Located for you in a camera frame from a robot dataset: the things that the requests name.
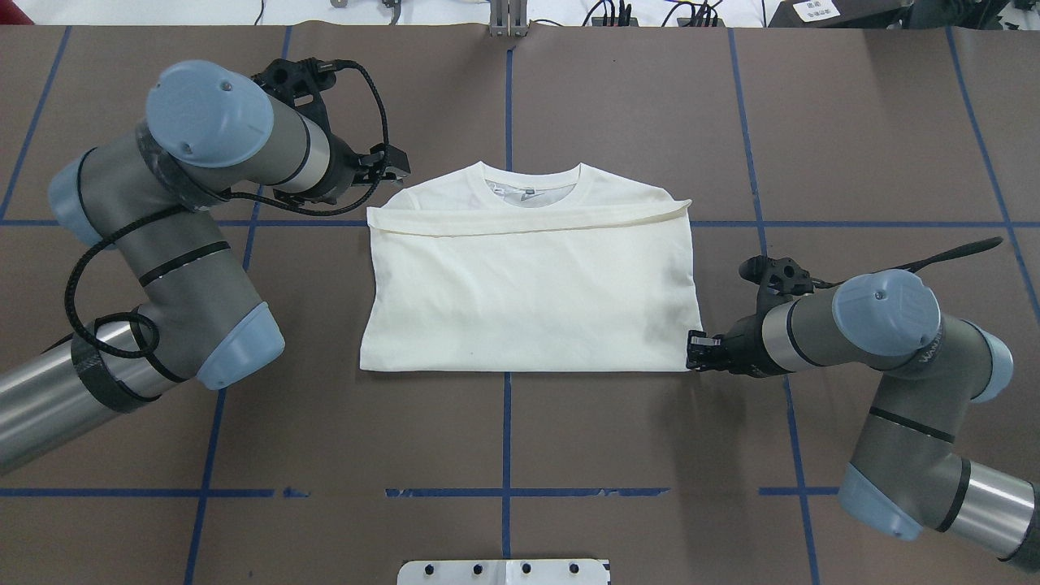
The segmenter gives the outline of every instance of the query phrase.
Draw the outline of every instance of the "shirt neckline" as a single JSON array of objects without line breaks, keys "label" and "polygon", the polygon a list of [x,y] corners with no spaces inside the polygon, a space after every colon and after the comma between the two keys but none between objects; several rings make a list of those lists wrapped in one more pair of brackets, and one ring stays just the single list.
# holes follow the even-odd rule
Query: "shirt neckline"
[{"label": "shirt neckline", "polygon": [[[470,186],[479,195],[482,199],[488,202],[489,207],[514,209],[519,212],[529,212],[538,211],[539,209],[572,207],[580,203],[589,193],[589,182],[591,180],[590,169],[591,167],[588,164],[578,163],[577,167],[562,173],[552,173],[549,175],[525,175],[523,173],[513,173],[512,171],[495,169],[494,167],[480,161],[467,169],[466,175],[469,178]],[[495,192],[491,190],[491,187],[488,186],[487,181],[494,181],[496,183],[504,183],[518,187],[531,187],[540,189],[560,188],[567,185],[574,185],[574,188],[571,193],[567,194],[566,197],[555,203],[550,203],[541,207],[519,207],[517,205],[506,203],[500,197],[495,195]]]}]

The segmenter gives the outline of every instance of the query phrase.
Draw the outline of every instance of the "blue cap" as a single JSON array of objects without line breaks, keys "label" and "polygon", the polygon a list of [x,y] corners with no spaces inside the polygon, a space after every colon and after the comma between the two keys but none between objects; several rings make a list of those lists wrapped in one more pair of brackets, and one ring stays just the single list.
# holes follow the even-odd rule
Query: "blue cap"
[{"label": "blue cap", "polygon": [[942,320],[932,289],[917,275],[895,269],[849,279],[834,294],[831,312],[852,345],[880,356],[931,344]]},{"label": "blue cap", "polygon": [[231,330],[209,354],[196,378],[211,390],[218,390],[260,370],[282,355],[285,338],[260,303]]},{"label": "blue cap", "polygon": [[54,175],[47,187],[47,201],[58,225],[71,231],[76,239],[87,246],[101,241],[101,234],[94,229],[83,210],[83,201],[79,197],[79,168],[83,163],[83,154]]},{"label": "blue cap", "polygon": [[920,535],[920,523],[889,500],[852,463],[846,467],[838,503],[852,517],[900,540],[913,540]]},{"label": "blue cap", "polygon": [[983,331],[981,327],[970,321],[964,323],[974,327],[982,334],[982,338],[986,340],[986,346],[989,348],[989,383],[979,392],[979,396],[971,399],[971,402],[979,404],[993,400],[996,395],[1000,393],[1000,390],[1008,387],[1008,384],[1011,383],[1011,377],[1015,373],[1015,360],[1011,357],[1011,350],[996,335]]},{"label": "blue cap", "polygon": [[275,127],[275,108],[259,85],[204,60],[163,71],[145,111],[159,146],[178,160],[207,169],[249,159]]}]

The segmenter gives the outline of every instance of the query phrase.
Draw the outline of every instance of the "white shirt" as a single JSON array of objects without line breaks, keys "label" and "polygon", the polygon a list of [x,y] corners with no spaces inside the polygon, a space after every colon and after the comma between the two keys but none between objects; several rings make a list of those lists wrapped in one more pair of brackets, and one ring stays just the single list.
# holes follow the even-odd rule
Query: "white shirt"
[{"label": "white shirt", "polygon": [[688,200],[587,164],[483,162],[368,209],[361,368],[683,372],[701,320]]}]

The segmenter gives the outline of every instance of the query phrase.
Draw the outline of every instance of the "white bracket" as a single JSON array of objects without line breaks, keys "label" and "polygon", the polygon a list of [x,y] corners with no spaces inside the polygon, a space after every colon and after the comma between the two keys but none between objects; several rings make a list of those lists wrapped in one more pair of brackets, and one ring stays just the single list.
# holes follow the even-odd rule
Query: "white bracket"
[{"label": "white bracket", "polygon": [[526,36],[527,0],[491,0],[491,35]]},{"label": "white bracket", "polygon": [[411,561],[397,573],[397,585],[610,585],[610,561]]}]

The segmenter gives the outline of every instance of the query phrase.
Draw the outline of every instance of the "red object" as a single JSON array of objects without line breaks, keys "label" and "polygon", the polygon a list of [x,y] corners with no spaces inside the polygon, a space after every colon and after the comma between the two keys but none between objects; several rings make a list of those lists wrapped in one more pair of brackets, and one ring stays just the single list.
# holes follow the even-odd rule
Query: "red object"
[{"label": "red object", "polygon": [[33,24],[12,0],[0,0],[0,24]]}]

